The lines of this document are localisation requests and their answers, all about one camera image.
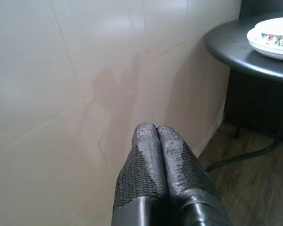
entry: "round table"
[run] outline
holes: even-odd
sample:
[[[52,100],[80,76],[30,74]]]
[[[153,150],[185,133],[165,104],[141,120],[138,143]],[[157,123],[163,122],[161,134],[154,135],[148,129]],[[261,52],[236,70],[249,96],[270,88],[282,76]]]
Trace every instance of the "round table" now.
[[[257,53],[247,40],[247,32],[261,21],[283,17],[283,13],[249,17],[223,24],[204,37],[208,51],[236,71],[283,83],[283,61]],[[283,119],[274,142],[259,151],[243,154],[212,164],[207,172],[234,162],[246,160],[273,151],[283,137]]]

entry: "wall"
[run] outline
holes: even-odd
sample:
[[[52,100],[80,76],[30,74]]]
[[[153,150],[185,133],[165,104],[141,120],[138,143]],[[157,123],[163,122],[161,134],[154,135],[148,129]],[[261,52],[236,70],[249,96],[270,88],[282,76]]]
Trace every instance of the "wall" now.
[[[198,155],[229,68],[203,35],[239,0],[0,0],[0,226],[106,226],[141,122]]]

